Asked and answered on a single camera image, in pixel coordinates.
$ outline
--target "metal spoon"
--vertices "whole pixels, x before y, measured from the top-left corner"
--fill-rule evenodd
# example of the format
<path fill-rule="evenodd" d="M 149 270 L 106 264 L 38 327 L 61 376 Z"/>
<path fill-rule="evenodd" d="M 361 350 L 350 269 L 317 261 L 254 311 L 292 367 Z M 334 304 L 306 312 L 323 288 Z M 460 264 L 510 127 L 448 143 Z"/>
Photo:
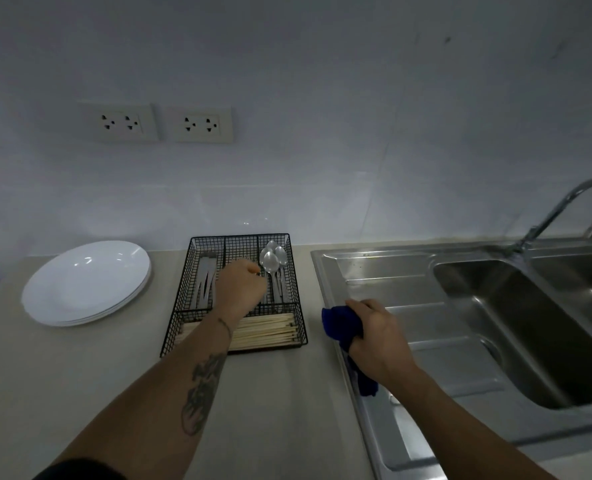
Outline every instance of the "metal spoon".
<path fill-rule="evenodd" d="M 262 262 L 262 267 L 264 270 L 269 273 L 269 277 L 271 278 L 271 289 L 273 290 L 273 298 L 276 303 L 282 303 L 280 299 L 280 293 L 278 293 L 278 284 L 274 277 L 274 273 L 278 271 L 280 268 L 280 261 L 272 251 L 268 251 L 260 260 Z"/>
<path fill-rule="evenodd" d="M 273 249 L 263 248 L 262 251 L 260 251 L 260 256 L 258 257 L 258 262 L 260 263 L 261 266 L 262 266 L 262 261 L 264 260 L 264 256 L 270 251 L 273 252 Z"/>
<path fill-rule="evenodd" d="M 287 280 L 285 279 L 285 266 L 287 266 L 289 263 L 287 251 L 285 251 L 282 246 L 278 246 L 276 247 L 274 254 L 276 254 L 276 258 L 278 258 L 278 262 L 280 263 L 280 268 L 278 269 L 278 275 L 280 276 L 280 297 L 282 298 L 283 303 L 289 303 L 289 295 L 287 294 Z"/>

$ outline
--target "blue cloth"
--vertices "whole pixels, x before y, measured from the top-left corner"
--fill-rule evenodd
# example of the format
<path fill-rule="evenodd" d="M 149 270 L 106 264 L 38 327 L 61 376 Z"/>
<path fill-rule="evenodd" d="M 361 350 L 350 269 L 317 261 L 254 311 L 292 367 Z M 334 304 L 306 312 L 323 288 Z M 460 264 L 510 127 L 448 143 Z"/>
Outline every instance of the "blue cloth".
<path fill-rule="evenodd" d="M 349 346 L 354 337 L 363 338 L 363 322 L 349 306 L 334 306 L 323 308 L 323 327 L 325 333 L 340 342 L 340 348 L 349 353 Z M 358 391 L 363 396 L 376 395 L 378 383 L 369 379 L 361 371 L 351 357 L 348 357 L 350 367 L 358 374 Z"/>

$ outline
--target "hand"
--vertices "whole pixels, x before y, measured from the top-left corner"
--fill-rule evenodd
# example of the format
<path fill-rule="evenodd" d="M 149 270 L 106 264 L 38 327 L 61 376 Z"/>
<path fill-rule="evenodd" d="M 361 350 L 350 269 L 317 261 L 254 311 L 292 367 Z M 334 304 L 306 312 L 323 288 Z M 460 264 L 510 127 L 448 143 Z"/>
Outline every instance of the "hand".
<path fill-rule="evenodd" d="M 258 265 L 247 259 L 232 261 L 220 270 L 215 310 L 234 327 L 267 291 L 267 281 L 257 273 L 260 273 Z"/>
<path fill-rule="evenodd" d="M 367 376 L 389 388 L 400 376 L 419 371 L 396 317 L 374 299 L 345 303 L 363 322 L 363 338 L 356 337 L 349 355 Z"/>

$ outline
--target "faucet spout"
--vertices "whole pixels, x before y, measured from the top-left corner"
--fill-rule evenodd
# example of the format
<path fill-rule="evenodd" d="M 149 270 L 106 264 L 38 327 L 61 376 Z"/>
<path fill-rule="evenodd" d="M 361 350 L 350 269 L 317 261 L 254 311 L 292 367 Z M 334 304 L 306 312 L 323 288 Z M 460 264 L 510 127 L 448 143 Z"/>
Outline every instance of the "faucet spout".
<path fill-rule="evenodd" d="M 525 237 L 513 244 L 509 250 L 511 252 L 522 253 L 525 250 L 529 249 L 532 246 L 534 240 L 536 240 L 536 238 L 538 238 L 538 236 L 540 236 L 540 234 L 542 234 L 545 231 L 545 229 L 547 229 L 547 227 L 549 227 L 550 224 L 556 220 L 556 218 L 561 214 L 561 212 L 563 212 L 563 210 L 566 209 L 567 206 L 576 199 L 576 197 L 578 197 L 581 193 L 591 188 L 592 179 L 587 180 L 586 182 L 583 182 L 582 184 L 577 185 L 575 188 L 573 188 L 570 192 L 567 193 L 567 195 L 563 197 L 563 200 L 558 202 L 557 206 L 554 207 L 554 209 L 550 213 L 548 213 L 547 217 L 545 217 L 543 222 L 541 222 L 537 226 L 532 227 L 529 230 L 529 232 L 525 235 Z M 586 239 L 592 238 L 592 224 L 585 231 L 583 237 Z"/>

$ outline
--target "wire mesh divider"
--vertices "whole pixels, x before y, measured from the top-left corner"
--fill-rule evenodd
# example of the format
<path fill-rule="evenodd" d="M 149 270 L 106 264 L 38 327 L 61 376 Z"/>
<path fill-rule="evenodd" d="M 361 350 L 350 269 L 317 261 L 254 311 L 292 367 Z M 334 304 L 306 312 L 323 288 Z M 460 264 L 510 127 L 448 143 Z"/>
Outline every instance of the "wire mesh divider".
<path fill-rule="evenodd" d="M 285 284 L 287 285 L 287 292 L 289 294 L 289 303 L 276 303 L 273 296 L 273 289 L 268 280 L 268 274 L 262 267 L 260 267 L 260 274 L 267 282 L 266 303 L 260 302 L 256 307 L 247 314 L 248 317 L 258 317 L 262 315 L 273 315 L 282 313 L 293 313 L 294 322 L 297 329 L 297 338 L 292 344 L 281 345 L 276 347 L 258 347 L 255 349 L 230 351 L 230 354 L 246 353 L 255 351 L 266 351 L 275 349 L 289 349 L 294 347 L 301 347 L 308 343 L 307 330 L 305 328 L 305 321 L 302 315 L 302 307 L 300 306 L 300 296 L 298 291 L 298 282 L 296 280 L 296 269 L 294 267 L 293 254 L 291 251 L 291 240 L 289 234 L 274 233 L 274 234 L 248 234 L 248 235 L 222 235 L 222 236 L 207 236 L 207 237 L 192 237 L 189 242 L 187 256 L 182 268 L 182 275 L 180 277 L 180 284 L 178 285 L 178 293 L 176 294 L 175 303 L 173 304 L 173 311 L 167 326 L 167 332 L 164 336 L 163 347 L 160 351 L 160 356 L 163 357 L 173 349 L 174 339 L 182 330 L 184 323 L 197 322 L 211 312 L 213 307 L 213 287 L 209 291 L 209 300 L 207 308 L 191 309 L 190 303 L 193 297 L 194 289 L 198 285 L 196 283 L 196 275 L 198 274 L 198 261 L 203 253 L 216 253 L 216 279 L 220 269 L 225 267 L 229 262 L 236 259 L 245 258 L 252 262 L 259 264 L 260 250 L 262 250 L 269 241 L 275 241 L 282 246 L 287 253 L 287 266 L 283 268 L 285 276 Z"/>

